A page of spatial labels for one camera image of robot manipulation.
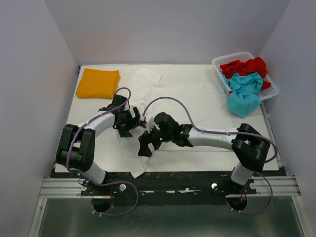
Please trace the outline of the white t-shirt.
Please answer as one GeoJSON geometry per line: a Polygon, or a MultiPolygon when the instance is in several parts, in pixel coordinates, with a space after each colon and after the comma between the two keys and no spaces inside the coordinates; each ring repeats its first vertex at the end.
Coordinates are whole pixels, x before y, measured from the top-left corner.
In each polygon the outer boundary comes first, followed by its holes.
{"type": "MultiPolygon", "coordinates": [[[[150,117],[170,114],[178,123],[191,121],[208,130],[233,127],[226,108],[226,96],[210,70],[175,67],[151,70],[135,67],[120,70],[120,87],[132,92],[130,103],[150,117]]],[[[236,165],[233,152],[213,147],[181,148],[164,143],[150,158],[139,157],[137,128],[131,138],[120,138],[110,129],[105,132],[104,151],[99,164],[107,171],[129,171],[137,177],[145,171],[229,171],[236,165]]]]}

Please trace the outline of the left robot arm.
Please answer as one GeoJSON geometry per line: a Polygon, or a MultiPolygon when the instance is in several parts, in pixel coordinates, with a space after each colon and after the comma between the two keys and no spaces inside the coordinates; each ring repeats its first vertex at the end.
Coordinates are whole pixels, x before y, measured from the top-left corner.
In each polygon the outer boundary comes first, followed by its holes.
{"type": "Polygon", "coordinates": [[[92,181],[92,188],[99,195],[106,194],[110,186],[106,180],[107,172],[94,162],[97,136],[113,128],[121,138],[132,137],[131,130],[146,127],[138,108],[131,108],[128,100],[115,95],[112,103],[100,108],[97,115],[78,125],[67,124],[62,131],[56,163],[92,181]]]}

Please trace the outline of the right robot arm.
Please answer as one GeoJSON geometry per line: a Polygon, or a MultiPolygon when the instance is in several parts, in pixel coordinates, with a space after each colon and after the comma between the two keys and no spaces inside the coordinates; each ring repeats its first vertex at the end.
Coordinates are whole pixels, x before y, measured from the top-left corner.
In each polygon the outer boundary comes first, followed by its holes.
{"type": "Polygon", "coordinates": [[[138,138],[138,156],[150,158],[162,143],[172,142],[179,147],[216,147],[233,151],[239,160],[227,181],[228,190],[234,194],[245,188],[247,180],[263,170],[270,143],[252,126],[243,123],[238,128],[207,133],[192,124],[179,124],[172,116],[161,112],[146,124],[138,138]]]}

